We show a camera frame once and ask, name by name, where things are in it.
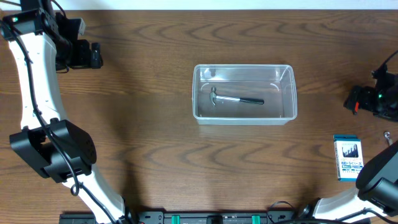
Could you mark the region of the blue white screwdriver set box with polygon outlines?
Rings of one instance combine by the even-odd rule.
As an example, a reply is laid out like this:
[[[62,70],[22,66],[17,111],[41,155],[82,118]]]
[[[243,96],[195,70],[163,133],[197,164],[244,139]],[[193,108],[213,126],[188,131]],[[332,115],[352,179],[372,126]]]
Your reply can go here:
[[[356,135],[334,134],[337,178],[340,182],[355,182],[364,167],[361,140]]]

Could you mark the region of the small claw hammer black handle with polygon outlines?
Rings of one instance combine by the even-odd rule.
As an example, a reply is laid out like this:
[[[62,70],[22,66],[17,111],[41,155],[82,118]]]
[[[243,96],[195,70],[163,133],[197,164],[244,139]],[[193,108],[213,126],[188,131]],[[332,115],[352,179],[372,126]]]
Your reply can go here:
[[[213,106],[216,106],[217,101],[232,101],[232,102],[242,102],[242,103],[250,103],[255,105],[263,105],[264,100],[262,99],[255,99],[255,98],[239,98],[234,96],[223,96],[218,95],[216,93],[216,87],[213,86],[210,92],[210,101]]]

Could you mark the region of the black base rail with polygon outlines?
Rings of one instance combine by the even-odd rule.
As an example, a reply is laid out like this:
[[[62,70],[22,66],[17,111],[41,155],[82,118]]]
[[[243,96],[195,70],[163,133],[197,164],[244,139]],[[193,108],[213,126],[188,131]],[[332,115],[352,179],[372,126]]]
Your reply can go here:
[[[274,210],[254,213],[164,213],[141,212],[132,220],[123,218],[121,223],[137,224],[272,224],[289,220],[293,211]]]

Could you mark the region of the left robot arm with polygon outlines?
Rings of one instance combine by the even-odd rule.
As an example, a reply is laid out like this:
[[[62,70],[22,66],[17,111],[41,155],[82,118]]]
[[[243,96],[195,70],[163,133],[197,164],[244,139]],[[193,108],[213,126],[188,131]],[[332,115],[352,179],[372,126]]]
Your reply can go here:
[[[1,35],[8,42],[19,75],[21,130],[9,137],[13,151],[37,174],[70,189],[90,208],[95,223],[136,223],[125,200],[96,166],[91,136],[69,121],[58,75],[71,69],[103,66],[101,46],[83,38],[83,19],[54,11],[55,1],[25,0],[21,11],[3,17]]]

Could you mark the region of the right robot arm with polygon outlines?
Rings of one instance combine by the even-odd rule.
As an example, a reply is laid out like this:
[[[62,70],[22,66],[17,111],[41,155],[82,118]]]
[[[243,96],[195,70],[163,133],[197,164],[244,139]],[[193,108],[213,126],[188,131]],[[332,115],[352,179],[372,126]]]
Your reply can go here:
[[[374,87],[354,86],[344,107],[357,114],[370,111],[374,116],[397,121],[397,75],[373,71]],[[397,142],[387,140],[388,147],[368,161],[360,170],[356,186],[334,197],[320,198],[307,205],[299,215],[307,220],[360,222],[372,216],[397,215]]]

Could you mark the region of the clear plastic container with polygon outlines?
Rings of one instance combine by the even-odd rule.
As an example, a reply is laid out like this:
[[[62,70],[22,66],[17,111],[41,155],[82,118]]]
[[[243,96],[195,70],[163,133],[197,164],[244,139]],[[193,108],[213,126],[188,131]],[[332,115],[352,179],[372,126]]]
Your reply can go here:
[[[192,111],[202,125],[285,125],[298,115],[294,70],[290,65],[196,65]]]

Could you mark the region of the silver metal wrench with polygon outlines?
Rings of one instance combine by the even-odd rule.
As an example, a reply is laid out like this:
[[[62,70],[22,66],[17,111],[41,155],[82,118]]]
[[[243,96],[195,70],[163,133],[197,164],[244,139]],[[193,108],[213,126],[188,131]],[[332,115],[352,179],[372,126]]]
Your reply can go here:
[[[391,146],[391,145],[392,145],[392,139],[391,139],[391,134],[390,134],[390,132],[389,132],[389,131],[385,131],[385,132],[384,132],[384,137],[385,137],[385,139],[386,139],[388,145]]]

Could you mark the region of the red handled pliers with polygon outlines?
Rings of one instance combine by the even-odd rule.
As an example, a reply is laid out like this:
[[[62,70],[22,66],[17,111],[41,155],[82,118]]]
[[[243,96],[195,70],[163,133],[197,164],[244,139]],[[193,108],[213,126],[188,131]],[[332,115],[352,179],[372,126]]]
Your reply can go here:
[[[357,101],[357,102],[355,103],[355,107],[354,107],[353,114],[354,114],[354,115],[357,115],[357,114],[358,114],[358,110],[359,110],[359,102]]]

